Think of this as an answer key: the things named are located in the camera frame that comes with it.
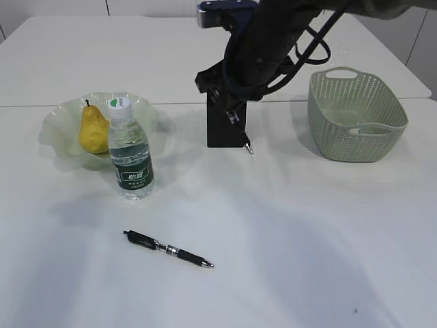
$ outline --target water bottle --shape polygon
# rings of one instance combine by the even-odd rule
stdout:
[[[109,153],[119,192],[129,200],[140,200],[150,194],[154,187],[149,141],[133,117],[128,98],[112,99],[108,109],[111,116]]]

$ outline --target fruit bowl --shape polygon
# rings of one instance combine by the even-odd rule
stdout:
[[[82,149],[79,144],[79,131],[81,129],[82,109],[89,100],[102,112],[103,116],[110,120],[107,103],[112,98],[127,97],[132,103],[134,117],[153,144],[155,134],[153,124],[158,120],[158,112],[149,102],[141,97],[128,92],[94,92],[83,97],[63,102],[49,113],[43,123],[38,141],[42,145],[53,148],[56,156],[64,161],[74,161],[84,167],[102,167],[111,164],[108,152],[103,154],[90,154]]]

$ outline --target wall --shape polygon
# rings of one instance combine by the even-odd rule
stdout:
[[[198,0],[0,0],[0,27],[8,37],[30,16],[145,15],[194,16]],[[437,98],[437,13],[412,8],[395,20],[360,17]],[[0,30],[0,43],[3,41]]]

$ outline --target plastic basket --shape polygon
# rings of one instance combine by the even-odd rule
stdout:
[[[327,76],[334,71],[356,76]],[[408,123],[402,105],[380,78],[347,67],[311,75],[308,117],[320,152],[328,159],[345,162],[379,161]]]

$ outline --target yellow pear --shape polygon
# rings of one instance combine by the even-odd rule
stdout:
[[[92,154],[108,151],[109,121],[104,118],[100,110],[93,105],[83,108],[79,143],[82,148]]]

